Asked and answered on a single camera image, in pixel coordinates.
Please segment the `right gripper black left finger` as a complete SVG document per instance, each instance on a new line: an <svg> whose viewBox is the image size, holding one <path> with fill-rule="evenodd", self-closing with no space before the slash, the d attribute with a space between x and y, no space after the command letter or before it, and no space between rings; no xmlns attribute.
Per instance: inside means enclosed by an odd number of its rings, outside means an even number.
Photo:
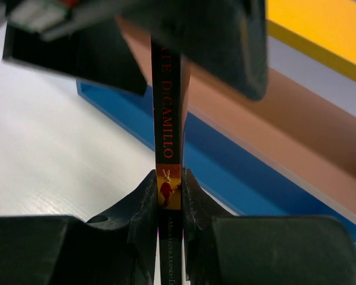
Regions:
<svg viewBox="0 0 356 285"><path fill-rule="evenodd" d="M102 213L0 217L0 284L153 284L155 171Z"/></svg>

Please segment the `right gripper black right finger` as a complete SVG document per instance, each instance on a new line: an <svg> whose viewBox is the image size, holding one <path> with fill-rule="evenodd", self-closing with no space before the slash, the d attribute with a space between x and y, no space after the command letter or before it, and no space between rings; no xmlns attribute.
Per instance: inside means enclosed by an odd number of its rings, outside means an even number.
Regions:
<svg viewBox="0 0 356 285"><path fill-rule="evenodd" d="M182 172L186 278L192 284L356 284L356 248L327 216L235 216Z"/></svg>

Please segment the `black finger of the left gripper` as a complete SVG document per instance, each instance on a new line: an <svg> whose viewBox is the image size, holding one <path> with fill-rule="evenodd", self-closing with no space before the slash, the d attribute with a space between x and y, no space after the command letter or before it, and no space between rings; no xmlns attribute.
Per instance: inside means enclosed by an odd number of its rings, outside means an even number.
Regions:
<svg viewBox="0 0 356 285"><path fill-rule="evenodd" d="M264 98L265 1L141 1L121 16L247 98Z"/></svg>
<svg viewBox="0 0 356 285"><path fill-rule="evenodd" d="M111 19L51 42L7 26L3 60L143 96L147 82Z"/></svg>

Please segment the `red bordered cream book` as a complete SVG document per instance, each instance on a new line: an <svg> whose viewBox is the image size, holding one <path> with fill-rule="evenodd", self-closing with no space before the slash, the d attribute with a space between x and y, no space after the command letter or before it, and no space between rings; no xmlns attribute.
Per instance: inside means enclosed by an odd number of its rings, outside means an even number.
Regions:
<svg viewBox="0 0 356 285"><path fill-rule="evenodd" d="M182 284L182 170L190 70L151 39L154 152L162 284Z"/></svg>

